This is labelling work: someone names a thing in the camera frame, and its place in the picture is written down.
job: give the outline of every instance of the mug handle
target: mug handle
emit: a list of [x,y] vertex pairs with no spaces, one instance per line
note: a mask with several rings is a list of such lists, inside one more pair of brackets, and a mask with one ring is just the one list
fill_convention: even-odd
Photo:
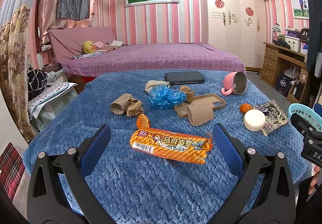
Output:
[[232,93],[232,88],[230,88],[229,90],[226,91],[225,88],[222,88],[222,95],[224,96],[228,96],[229,94]]

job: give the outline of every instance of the human hand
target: human hand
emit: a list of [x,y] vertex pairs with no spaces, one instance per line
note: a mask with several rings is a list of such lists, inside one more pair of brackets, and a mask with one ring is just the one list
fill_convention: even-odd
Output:
[[315,184],[317,183],[318,181],[318,176],[319,176],[319,172],[320,172],[320,167],[318,166],[315,166],[314,168],[314,172],[315,172],[315,175],[313,176],[313,179],[311,181],[311,184],[310,184],[310,188],[309,188],[309,194],[312,194],[313,191],[314,191],[314,186]]

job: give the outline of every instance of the purple bedspread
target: purple bedspread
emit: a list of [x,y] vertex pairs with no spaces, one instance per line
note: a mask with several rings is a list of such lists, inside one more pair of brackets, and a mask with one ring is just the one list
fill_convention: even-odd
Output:
[[245,71],[232,54],[205,43],[154,43],[123,46],[99,56],[62,64],[66,73],[98,77],[105,72],[159,69]]

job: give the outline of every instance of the barcode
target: barcode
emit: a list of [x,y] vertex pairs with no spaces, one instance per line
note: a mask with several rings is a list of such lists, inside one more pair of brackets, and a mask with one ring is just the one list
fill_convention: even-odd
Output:
[[142,151],[144,151],[146,153],[150,153],[150,154],[153,154],[153,149],[154,149],[154,147],[152,147],[152,146],[137,143],[137,142],[133,143],[132,148],[142,150]]

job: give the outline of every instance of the blue blanket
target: blue blanket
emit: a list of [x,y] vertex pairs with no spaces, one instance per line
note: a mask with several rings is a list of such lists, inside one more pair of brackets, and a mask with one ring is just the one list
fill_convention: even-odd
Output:
[[[215,110],[214,120],[202,126],[190,125],[187,118],[179,118],[173,109],[152,109],[144,86],[149,80],[163,80],[165,73],[170,71],[179,70],[105,73],[88,83],[85,90],[30,143],[23,156],[27,171],[32,172],[40,151],[54,155],[64,153],[69,147],[78,147],[105,123],[112,129],[111,142],[94,172],[85,180],[117,223],[206,223],[228,197],[237,177],[229,172],[216,145],[207,153],[205,165],[166,160],[133,150],[129,139],[136,130],[136,117],[115,115],[109,108],[120,95],[131,93],[143,102],[153,128],[205,136],[215,123],[220,122],[232,137],[263,155],[284,152],[295,184],[310,176],[310,163],[300,156],[302,136],[290,123],[268,137],[244,127],[239,106],[268,101],[251,82],[245,94],[223,96],[226,108]],[[215,93],[221,96],[227,72],[200,72],[205,83],[190,85],[196,95]],[[64,176],[61,181],[72,208],[80,211]],[[260,184],[258,179],[244,211],[251,209]]]

